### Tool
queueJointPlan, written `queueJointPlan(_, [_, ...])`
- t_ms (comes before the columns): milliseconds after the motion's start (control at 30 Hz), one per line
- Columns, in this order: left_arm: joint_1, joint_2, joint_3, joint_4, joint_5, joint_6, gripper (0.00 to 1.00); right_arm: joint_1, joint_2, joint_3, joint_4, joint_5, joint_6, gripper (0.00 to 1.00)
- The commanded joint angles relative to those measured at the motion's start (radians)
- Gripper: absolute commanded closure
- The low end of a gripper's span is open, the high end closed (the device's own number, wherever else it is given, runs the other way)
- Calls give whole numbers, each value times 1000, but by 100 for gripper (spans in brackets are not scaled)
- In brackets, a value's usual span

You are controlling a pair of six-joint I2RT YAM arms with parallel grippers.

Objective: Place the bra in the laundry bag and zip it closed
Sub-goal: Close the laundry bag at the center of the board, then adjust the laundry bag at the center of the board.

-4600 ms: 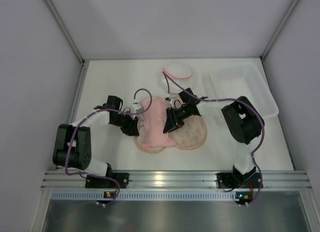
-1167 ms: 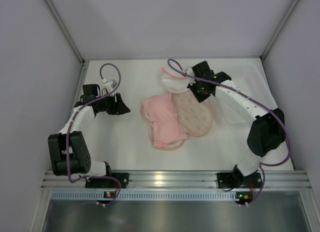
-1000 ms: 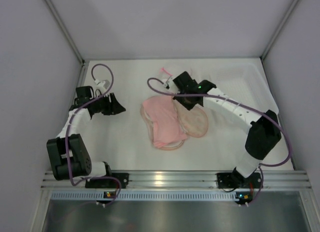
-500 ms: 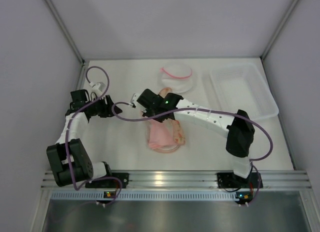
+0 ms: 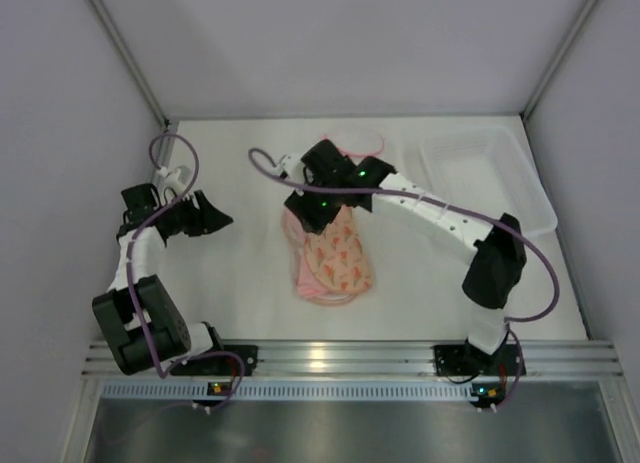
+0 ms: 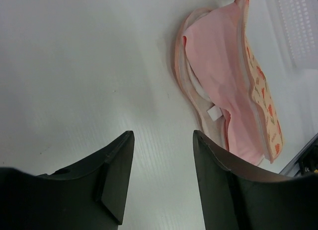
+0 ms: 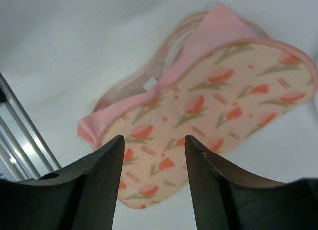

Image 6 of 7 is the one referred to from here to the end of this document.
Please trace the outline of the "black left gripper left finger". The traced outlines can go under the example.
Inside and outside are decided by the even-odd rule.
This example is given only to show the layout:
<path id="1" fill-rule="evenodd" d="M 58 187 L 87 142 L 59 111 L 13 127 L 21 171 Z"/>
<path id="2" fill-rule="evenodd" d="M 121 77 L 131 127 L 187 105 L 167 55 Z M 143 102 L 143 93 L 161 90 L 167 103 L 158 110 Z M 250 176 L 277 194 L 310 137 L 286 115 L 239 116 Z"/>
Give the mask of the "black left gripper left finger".
<path id="1" fill-rule="evenodd" d="M 118 229 L 124 219 L 134 142 L 134 133 L 125 131 L 50 175 L 1 168 L 1 229 Z"/>

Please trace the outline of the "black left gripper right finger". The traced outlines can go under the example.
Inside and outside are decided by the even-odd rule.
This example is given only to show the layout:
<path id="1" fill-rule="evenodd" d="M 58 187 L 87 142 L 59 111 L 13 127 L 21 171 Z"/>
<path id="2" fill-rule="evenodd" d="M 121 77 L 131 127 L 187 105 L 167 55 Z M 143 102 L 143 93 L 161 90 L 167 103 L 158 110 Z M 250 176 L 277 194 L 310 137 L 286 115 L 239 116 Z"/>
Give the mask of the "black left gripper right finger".
<path id="1" fill-rule="evenodd" d="M 193 151 L 208 230 L 315 230 L 318 176 L 287 177 L 233 155 L 201 131 Z"/>

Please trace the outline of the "floral orange bra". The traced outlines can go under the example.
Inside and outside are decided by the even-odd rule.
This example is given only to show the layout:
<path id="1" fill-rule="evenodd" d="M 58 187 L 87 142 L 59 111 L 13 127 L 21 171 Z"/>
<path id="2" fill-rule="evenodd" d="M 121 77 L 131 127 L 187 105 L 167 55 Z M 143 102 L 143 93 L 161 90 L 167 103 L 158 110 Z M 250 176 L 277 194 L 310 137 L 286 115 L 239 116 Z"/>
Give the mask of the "floral orange bra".
<path id="1" fill-rule="evenodd" d="M 241 9 L 240 22 L 237 27 L 240 70 L 244 82 L 249 88 L 251 107 L 263 143 L 263 159 L 273 162 L 283 149 L 284 138 L 265 74 L 254 56 L 246 36 L 249 0 L 234 0 L 233 2 Z M 181 91 L 196 110 L 204 134 L 217 145 L 229 151 L 224 113 L 210 100 L 195 76 L 187 59 L 183 41 L 185 30 L 213 10 L 215 9 L 196 9 L 183 21 L 176 38 L 174 70 Z"/>

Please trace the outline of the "pink cloth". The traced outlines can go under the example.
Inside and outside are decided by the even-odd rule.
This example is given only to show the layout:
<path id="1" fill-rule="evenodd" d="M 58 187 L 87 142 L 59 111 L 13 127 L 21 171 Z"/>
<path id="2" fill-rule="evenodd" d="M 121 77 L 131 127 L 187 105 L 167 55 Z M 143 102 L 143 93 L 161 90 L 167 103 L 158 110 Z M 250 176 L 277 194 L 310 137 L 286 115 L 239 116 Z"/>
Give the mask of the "pink cloth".
<path id="1" fill-rule="evenodd" d="M 263 143 L 254 117 L 249 88 L 239 63 L 236 3 L 215 9 L 189 26 L 183 41 L 189 64 L 210 100 L 226 119 L 229 151 L 258 165 Z"/>

